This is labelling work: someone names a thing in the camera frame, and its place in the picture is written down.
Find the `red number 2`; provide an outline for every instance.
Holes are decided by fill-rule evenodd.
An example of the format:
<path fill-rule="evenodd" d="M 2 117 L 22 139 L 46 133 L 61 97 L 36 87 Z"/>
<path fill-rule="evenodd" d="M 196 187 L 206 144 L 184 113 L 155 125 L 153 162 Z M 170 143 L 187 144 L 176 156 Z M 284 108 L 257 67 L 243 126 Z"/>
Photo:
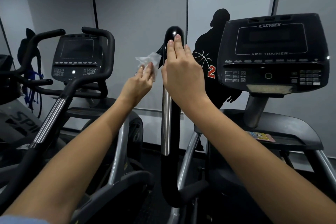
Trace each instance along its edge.
<path fill-rule="evenodd" d="M 209 66 L 209 69 L 210 71 L 208 72 L 208 77 L 215 79 L 216 75 L 214 75 L 213 73 L 216 72 L 216 68 L 213 65 L 211 65 Z"/>

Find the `cybex logo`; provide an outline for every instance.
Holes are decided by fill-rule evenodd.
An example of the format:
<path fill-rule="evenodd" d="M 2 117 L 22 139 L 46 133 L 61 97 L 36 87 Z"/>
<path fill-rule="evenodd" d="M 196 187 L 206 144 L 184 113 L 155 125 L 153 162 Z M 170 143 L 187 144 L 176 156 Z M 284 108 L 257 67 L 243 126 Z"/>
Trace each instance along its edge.
<path fill-rule="evenodd" d="M 259 25 L 259 28 L 279 27 L 280 25 L 281 23 L 262 24 L 262 25 Z"/>

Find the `hand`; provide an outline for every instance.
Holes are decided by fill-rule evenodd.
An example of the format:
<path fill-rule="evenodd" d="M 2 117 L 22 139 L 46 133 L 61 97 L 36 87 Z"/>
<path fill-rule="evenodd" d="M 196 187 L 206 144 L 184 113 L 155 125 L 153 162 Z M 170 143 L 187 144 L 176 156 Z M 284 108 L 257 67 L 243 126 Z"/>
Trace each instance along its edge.
<path fill-rule="evenodd" d="M 205 92 L 202 67 L 195 61 L 188 45 L 184 49 L 181 36 L 167 44 L 167 59 L 162 67 L 163 85 L 178 106 L 187 113 L 203 100 L 210 101 Z"/>
<path fill-rule="evenodd" d="M 126 100 L 134 108 L 140 100 L 151 90 L 153 85 L 153 63 L 146 68 L 140 66 L 137 74 L 129 78 L 121 90 L 119 99 Z"/>

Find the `person's left arm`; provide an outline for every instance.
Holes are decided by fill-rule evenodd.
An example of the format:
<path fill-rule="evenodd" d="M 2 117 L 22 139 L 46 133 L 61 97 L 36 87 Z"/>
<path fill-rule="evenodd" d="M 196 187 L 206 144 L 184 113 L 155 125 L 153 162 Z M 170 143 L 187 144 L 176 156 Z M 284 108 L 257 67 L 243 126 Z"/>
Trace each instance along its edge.
<path fill-rule="evenodd" d="M 128 79 L 113 106 L 53 157 L 4 215 L 68 223 L 127 115 L 151 89 L 152 68 Z"/>

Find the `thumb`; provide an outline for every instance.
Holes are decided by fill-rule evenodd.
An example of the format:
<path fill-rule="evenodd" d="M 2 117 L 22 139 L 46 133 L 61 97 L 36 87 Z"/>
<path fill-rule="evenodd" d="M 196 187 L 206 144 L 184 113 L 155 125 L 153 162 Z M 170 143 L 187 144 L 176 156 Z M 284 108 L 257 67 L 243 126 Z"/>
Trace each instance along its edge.
<path fill-rule="evenodd" d="M 167 60 L 165 61 L 165 64 L 163 65 L 161 69 L 161 74 L 162 74 L 163 85 L 166 85 L 167 84 Z"/>

